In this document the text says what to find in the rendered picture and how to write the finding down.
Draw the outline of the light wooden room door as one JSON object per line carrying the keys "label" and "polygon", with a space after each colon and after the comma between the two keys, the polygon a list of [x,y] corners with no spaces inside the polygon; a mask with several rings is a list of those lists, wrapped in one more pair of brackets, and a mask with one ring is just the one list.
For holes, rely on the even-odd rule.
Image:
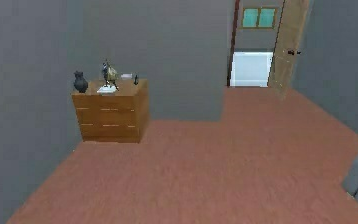
{"label": "light wooden room door", "polygon": [[290,87],[297,55],[289,55],[288,50],[299,50],[309,0],[284,0],[281,18],[273,52],[268,86],[280,99],[284,99]]}

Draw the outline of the brown wooden chest of drawers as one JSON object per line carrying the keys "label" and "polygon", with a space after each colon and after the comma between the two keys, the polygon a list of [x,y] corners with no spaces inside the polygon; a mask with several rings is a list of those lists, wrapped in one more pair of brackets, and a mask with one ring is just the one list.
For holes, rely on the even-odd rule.
{"label": "brown wooden chest of drawers", "polygon": [[148,126],[148,80],[117,82],[118,91],[99,94],[103,81],[91,81],[85,93],[71,93],[84,141],[139,143]]}

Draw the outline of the figurine on white base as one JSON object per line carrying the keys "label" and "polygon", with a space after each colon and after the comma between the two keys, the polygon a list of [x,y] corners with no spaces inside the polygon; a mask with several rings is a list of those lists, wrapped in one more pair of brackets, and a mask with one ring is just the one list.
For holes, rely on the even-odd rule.
{"label": "figurine on white base", "polygon": [[118,91],[116,80],[118,72],[110,65],[108,60],[103,62],[102,75],[105,83],[97,90],[98,93],[114,93]]}

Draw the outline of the dark grey vase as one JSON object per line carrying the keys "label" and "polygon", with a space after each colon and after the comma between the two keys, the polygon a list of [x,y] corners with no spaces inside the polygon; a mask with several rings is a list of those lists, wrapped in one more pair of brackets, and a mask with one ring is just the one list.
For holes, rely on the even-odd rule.
{"label": "dark grey vase", "polygon": [[88,88],[88,82],[83,77],[83,73],[80,71],[75,71],[75,81],[74,87],[79,93],[85,93]]}

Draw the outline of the wooden framed green window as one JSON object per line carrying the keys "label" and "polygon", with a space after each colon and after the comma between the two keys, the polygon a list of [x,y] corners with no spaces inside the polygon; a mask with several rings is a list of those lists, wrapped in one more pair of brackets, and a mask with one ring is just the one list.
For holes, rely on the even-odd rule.
{"label": "wooden framed green window", "polygon": [[243,29],[273,29],[277,9],[274,7],[244,8],[241,27]]}

